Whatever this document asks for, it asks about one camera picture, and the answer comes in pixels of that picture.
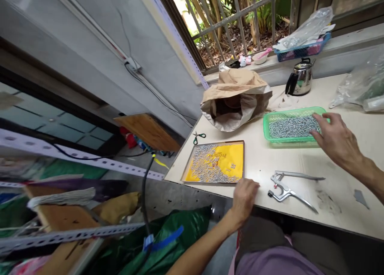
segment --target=green scissors handle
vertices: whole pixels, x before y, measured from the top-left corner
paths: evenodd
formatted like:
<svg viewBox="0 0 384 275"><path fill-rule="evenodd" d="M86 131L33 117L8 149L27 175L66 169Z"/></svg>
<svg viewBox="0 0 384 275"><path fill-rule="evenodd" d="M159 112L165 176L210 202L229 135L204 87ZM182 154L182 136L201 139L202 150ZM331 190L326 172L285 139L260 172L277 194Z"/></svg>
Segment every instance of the green scissors handle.
<svg viewBox="0 0 384 275"><path fill-rule="evenodd" d="M201 134L197 134L197 132L193 133L193 135L195 135L195 139L193 140L193 144L194 145L197 145L198 142L197 142L197 137L200 136L201 138L205 138L207 137L207 135L205 133L201 133Z"/></svg>

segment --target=clear plastic bag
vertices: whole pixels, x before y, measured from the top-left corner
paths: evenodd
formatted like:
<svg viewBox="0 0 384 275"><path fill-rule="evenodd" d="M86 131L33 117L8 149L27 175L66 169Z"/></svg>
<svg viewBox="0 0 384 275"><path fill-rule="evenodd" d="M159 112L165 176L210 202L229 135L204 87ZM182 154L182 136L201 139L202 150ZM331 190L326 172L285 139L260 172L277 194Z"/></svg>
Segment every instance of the clear plastic bag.
<svg viewBox="0 0 384 275"><path fill-rule="evenodd" d="M370 57L356 66L337 87L329 108L350 103L366 112L384 112L384 44L375 48Z"/></svg>
<svg viewBox="0 0 384 275"><path fill-rule="evenodd" d="M291 35L281 39L282 43L287 49L301 46L306 40L312 36L321 35L324 27L331 23L333 18L332 7L324 7L316 12L304 22L295 32Z"/></svg>

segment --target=white table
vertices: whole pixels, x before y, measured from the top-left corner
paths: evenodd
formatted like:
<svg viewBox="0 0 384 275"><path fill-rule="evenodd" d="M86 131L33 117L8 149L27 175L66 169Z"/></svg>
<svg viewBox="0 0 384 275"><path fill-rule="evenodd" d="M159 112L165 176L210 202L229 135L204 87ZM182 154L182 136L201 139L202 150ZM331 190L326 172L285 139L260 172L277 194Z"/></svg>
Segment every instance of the white table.
<svg viewBox="0 0 384 275"><path fill-rule="evenodd" d="M300 97L292 109L320 106L329 111L328 105L335 96L336 87L345 76L342 74L313 80L311 92ZM273 87L274 96L284 88L285 86ZM333 112L342 115L348 128L356 135L363 154L373 159L378 167L384 169L384 152L382 151L384 115L364 114L356 108L353 110L337 108L333 109ZM232 140L245 141L245 177L260 183L255 201L257 206L384 240L384 206L363 184L335 165L320 148L271 148L264 138L262 118L249 122L234 132L227 133L217 130L202 116L192 132L195 131L198 134L207 135L205 139L198 138L199 144ZM188 184L181 181L194 146L193 139L194 135L187 138L164 180L233 197L234 185ZM283 179L283 183L308 200L319 214L315 214L293 197L287 198L281 203L270 198L267 195L268 190L277 191L277 194L280 190L273 189L274 183L270 179L275 170L325 177L326 180L318 182L295 177ZM362 191L370 209L355 200L355 189Z"/></svg>

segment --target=white bowl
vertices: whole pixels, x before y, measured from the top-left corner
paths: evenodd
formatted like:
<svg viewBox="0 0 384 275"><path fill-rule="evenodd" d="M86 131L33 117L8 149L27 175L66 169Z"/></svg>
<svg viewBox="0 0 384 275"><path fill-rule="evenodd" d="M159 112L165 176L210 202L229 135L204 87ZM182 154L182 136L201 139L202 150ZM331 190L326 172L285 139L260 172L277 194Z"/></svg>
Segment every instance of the white bowl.
<svg viewBox="0 0 384 275"><path fill-rule="evenodd" d="M261 57L260 59L257 59L257 57L259 57L264 52L265 51L262 51L262 52L259 52L259 53L256 53L255 55L253 55L252 59L253 59L253 62L255 64L259 65L259 64L263 64L265 61L267 61L268 54L265 55L264 57Z"/></svg>

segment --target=power outlet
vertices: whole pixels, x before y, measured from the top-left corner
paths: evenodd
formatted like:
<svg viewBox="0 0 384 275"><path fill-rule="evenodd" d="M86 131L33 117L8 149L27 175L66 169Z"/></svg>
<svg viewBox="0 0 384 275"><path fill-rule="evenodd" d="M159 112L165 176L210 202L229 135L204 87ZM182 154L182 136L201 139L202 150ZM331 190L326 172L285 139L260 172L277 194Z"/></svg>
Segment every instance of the power outlet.
<svg viewBox="0 0 384 275"><path fill-rule="evenodd" d="M139 63L137 63L137 61L135 61L132 57L128 57L126 59L126 61L128 61L129 63L129 68L133 71L137 71L141 68L141 66L139 65Z"/></svg>

